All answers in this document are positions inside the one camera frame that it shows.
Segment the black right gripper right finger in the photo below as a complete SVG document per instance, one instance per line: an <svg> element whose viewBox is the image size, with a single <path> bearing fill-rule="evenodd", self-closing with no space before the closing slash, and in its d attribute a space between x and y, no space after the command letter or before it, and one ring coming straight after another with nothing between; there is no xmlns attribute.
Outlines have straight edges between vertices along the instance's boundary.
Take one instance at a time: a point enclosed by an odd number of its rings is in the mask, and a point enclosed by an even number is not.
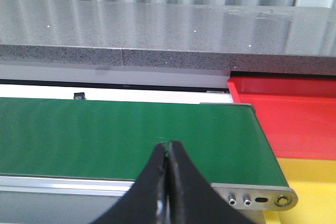
<svg viewBox="0 0 336 224"><path fill-rule="evenodd" d="M210 186L181 142L171 141L168 153L171 223L253 223Z"/></svg>

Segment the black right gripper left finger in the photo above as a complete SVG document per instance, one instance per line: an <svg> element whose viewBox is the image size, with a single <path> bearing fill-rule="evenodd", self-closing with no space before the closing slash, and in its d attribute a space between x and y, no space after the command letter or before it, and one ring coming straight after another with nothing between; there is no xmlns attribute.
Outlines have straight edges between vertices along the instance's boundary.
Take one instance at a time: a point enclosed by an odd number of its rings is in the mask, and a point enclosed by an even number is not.
<svg viewBox="0 0 336 224"><path fill-rule="evenodd" d="M131 188L92 223L165 223L166 157L164 144L156 144Z"/></svg>

